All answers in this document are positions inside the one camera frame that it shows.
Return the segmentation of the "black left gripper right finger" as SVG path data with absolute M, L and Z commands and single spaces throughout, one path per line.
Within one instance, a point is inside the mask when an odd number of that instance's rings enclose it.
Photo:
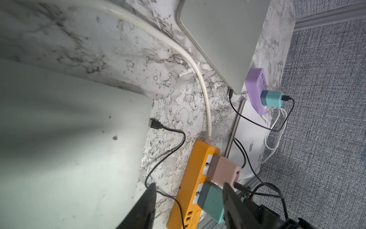
M 223 201 L 227 229 L 264 228 L 257 217 L 259 206 L 251 200 L 242 202 L 228 183 L 223 186 Z

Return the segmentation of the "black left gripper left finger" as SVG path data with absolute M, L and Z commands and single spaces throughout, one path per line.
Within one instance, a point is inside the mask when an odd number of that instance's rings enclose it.
M 152 229 L 155 218 L 156 184 L 152 183 L 117 229 Z

